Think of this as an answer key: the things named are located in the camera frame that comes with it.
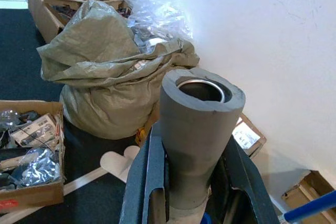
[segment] gray pipe fitting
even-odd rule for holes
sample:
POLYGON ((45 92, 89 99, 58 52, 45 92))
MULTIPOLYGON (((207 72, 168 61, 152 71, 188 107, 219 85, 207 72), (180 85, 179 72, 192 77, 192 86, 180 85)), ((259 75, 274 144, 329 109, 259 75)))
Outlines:
POLYGON ((170 205, 193 209, 245 104, 241 89, 206 70, 172 70, 162 81, 160 126, 170 163, 170 205))

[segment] metal ring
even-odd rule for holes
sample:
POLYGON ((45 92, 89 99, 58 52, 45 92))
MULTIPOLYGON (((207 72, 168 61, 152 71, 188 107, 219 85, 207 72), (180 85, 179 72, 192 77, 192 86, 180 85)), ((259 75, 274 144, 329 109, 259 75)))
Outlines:
POLYGON ((207 81, 207 80, 203 80, 203 79, 190 79, 190 80, 186 80, 186 81, 181 82, 179 85, 177 85, 177 88, 179 89, 183 85, 190 84, 190 83, 204 83, 204 84, 207 84, 207 85, 210 85, 210 86, 214 87, 221 94, 219 102, 224 102, 225 101, 224 91, 221 89, 220 86, 218 86, 217 84, 215 84, 211 81, 207 81))

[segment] dark carpet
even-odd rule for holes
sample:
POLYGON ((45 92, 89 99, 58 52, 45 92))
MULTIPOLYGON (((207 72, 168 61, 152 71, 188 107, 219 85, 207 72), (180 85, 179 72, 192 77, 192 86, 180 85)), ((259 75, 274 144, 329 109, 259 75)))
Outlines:
MULTIPOLYGON (((28 10, 0 9, 0 100, 58 101, 61 84, 43 81, 36 48, 44 45, 28 10)), ((99 167, 102 154, 120 154, 134 137, 103 140, 65 122, 66 183, 99 167)), ((125 185, 110 174, 18 223, 118 223, 125 185)))

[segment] blue handle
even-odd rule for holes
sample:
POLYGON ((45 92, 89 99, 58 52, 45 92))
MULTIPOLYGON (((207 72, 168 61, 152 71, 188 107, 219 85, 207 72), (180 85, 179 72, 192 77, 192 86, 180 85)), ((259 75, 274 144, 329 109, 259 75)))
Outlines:
POLYGON ((285 213, 283 216, 289 223, 302 220, 324 210, 336 206, 336 191, 332 191, 322 197, 315 199, 301 207, 285 213))

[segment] metal pipe insert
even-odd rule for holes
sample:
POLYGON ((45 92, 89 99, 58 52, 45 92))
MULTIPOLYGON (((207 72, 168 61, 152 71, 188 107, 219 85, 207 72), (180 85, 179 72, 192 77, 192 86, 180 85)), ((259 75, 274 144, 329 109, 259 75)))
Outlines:
POLYGON ((190 79, 181 82, 177 87, 185 94, 202 101, 225 101, 225 93, 216 83, 202 79, 190 79))

